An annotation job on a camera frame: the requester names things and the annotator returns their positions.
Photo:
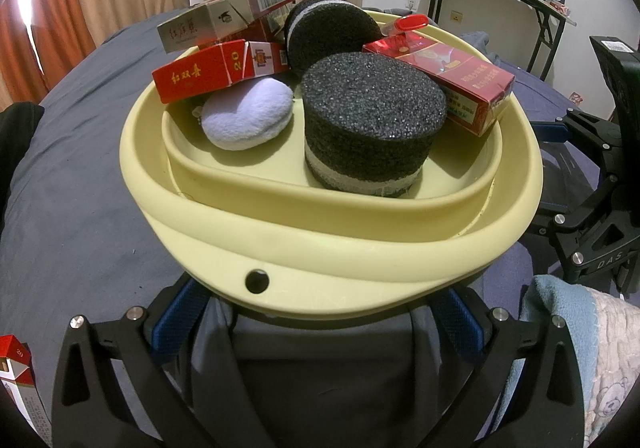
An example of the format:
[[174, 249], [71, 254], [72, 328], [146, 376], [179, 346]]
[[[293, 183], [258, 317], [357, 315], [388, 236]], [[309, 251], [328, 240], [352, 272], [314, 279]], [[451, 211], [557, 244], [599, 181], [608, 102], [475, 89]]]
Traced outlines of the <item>red white box at edge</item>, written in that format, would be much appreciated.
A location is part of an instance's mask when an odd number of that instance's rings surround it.
[[51, 447], [51, 422], [36, 387], [32, 354], [14, 335], [3, 335], [0, 357], [2, 385], [29, 426]]

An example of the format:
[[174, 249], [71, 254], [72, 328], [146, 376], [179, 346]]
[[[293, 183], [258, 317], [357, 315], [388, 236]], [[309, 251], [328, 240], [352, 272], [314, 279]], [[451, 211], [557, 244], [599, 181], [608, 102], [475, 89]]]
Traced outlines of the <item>red cigarette box yellow print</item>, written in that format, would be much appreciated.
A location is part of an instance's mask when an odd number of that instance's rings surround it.
[[152, 77], [160, 102], [168, 104], [287, 70], [283, 44], [237, 39], [194, 51], [153, 70]]

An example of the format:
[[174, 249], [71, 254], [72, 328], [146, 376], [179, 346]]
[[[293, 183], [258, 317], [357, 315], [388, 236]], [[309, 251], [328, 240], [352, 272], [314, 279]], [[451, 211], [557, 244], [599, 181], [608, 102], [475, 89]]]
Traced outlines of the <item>blue bed sheet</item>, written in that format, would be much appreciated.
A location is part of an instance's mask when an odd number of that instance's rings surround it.
[[[118, 163], [130, 108], [152, 70], [167, 61], [154, 20], [112, 35], [43, 100], [42, 119], [12, 176], [1, 234], [1, 329], [32, 351], [46, 406], [53, 404], [70, 318], [116, 318], [128, 307], [151, 303], [178, 275], [178, 264], [134, 203]], [[440, 414], [464, 365], [435, 327]], [[168, 367], [191, 397], [197, 334], [198, 328]]]

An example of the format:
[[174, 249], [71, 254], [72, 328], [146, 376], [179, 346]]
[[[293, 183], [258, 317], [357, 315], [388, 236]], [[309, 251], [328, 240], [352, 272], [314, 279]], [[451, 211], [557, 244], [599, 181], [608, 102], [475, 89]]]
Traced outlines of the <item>black foam cylinder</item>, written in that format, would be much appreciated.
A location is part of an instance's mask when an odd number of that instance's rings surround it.
[[346, 0], [302, 0], [284, 26], [288, 65], [298, 77], [327, 56], [359, 52], [382, 37], [375, 19]]
[[447, 117], [447, 100], [422, 70], [368, 52], [321, 59], [300, 83], [305, 160], [330, 189], [399, 197], [420, 175]]

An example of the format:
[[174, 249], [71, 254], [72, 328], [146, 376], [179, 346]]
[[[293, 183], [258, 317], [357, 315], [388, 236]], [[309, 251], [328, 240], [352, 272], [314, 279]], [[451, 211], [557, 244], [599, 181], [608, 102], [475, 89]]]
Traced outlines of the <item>red lighter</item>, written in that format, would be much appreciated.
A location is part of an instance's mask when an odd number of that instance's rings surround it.
[[430, 19], [425, 14], [408, 14], [383, 25], [381, 34], [385, 37], [401, 35], [413, 30], [420, 30], [428, 24], [430, 24]]

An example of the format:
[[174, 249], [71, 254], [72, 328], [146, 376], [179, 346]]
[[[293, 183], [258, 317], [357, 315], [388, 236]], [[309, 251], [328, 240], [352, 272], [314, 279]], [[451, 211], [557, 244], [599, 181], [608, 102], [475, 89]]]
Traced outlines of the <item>shiny red cigarette box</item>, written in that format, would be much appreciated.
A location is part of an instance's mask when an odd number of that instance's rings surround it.
[[416, 32], [383, 37], [363, 50], [405, 62], [430, 76], [447, 97], [448, 117], [483, 136], [498, 119], [515, 77], [478, 56]]

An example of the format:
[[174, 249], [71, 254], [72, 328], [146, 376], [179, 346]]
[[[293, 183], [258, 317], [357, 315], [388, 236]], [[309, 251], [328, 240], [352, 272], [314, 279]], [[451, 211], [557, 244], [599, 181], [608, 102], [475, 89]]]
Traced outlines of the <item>yellow plastic basin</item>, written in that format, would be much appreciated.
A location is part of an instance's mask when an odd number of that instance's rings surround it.
[[132, 106], [122, 178], [166, 251], [193, 278], [271, 316], [369, 315], [486, 269], [521, 238], [541, 197], [542, 160], [516, 96], [475, 137], [437, 135], [404, 197], [323, 188], [304, 159], [304, 112], [244, 152], [216, 150], [190, 105], [154, 86]]

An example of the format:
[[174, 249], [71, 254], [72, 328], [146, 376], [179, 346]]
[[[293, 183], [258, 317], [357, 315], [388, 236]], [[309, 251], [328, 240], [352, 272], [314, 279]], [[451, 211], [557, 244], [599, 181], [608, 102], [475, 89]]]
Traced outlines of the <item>black folding table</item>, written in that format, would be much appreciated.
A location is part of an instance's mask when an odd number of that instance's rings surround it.
[[423, 0], [421, 9], [433, 22], [458, 32], [484, 18], [492, 19], [488, 30], [503, 28], [511, 36], [522, 30], [530, 53], [526, 70], [542, 80], [552, 72], [564, 30], [577, 25], [547, 0]]

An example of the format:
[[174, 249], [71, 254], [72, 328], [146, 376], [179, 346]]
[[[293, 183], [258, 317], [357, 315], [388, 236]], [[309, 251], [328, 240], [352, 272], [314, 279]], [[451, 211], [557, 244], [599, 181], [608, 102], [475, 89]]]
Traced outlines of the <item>red silver cigarette box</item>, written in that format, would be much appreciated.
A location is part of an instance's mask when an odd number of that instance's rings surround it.
[[157, 26], [166, 52], [186, 50], [244, 30], [295, 0], [206, 0]]

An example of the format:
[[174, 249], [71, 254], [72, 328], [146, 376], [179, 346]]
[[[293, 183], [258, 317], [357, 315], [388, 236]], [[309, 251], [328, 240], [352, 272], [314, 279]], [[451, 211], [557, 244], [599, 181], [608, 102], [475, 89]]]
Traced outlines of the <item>lavender plush pouch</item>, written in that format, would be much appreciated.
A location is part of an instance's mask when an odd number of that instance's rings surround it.
[[278, 137], [292, 114], [293, 90], [263, 77], [213, 92], [203, 104], [200, 121], [217, 148], [244, 151]]

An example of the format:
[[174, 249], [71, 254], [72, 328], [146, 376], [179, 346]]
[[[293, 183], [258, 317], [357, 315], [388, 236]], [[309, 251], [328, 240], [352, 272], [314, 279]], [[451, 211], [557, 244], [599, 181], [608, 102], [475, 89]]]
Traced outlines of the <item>grey cloth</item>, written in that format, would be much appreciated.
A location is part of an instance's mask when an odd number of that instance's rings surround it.
[[213, 297], [191, 355], [193, 408], [223, 447], [414, 447], [439, 416], [439, 364], [425, 304], [339, 327]]

